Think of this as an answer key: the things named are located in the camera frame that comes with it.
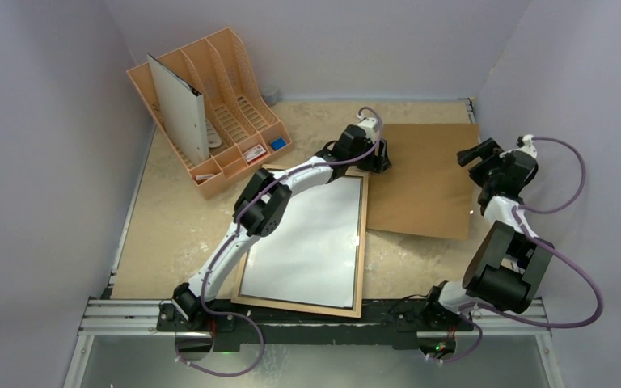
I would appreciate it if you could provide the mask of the brown backing board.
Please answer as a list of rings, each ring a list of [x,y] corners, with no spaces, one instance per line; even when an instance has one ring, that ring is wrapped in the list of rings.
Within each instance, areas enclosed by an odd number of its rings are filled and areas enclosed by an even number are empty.
[[[457,153],[479,142],[475,124],[386,124],[391,167],[369,177],[370,230],[465,240],[474,184]]]

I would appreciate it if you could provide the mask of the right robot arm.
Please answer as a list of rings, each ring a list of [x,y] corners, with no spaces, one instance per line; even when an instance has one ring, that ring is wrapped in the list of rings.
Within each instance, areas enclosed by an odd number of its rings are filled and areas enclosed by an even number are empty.
[[[464,306],[486,304],[521,314],[535,299],[551,262],[520,210],[522,189],[539,170],[533,136],[519,137],[511,150],[489,138],[459,151],[457,163],[480,187],[477,202],[491,227],[460,281],[444,281],[422,301],[400,301],[391,308],[400,330],[421,324],[443,331],[460,323]]]

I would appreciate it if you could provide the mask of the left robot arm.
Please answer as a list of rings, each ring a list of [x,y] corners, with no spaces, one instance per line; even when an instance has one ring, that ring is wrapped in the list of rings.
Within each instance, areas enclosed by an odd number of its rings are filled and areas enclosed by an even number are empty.
[[[224,280],[254,244],[276,230],[296,195],[345,176],[350,167],[376,173],[390,167],[382,135],[380,119],[362,118],[295,167],[277,172],[260,168],[235,201],[222,241],[196,274],[175,288],[171,303],[178,321],[190,331],[206,325],[215,313],[209,305]]]

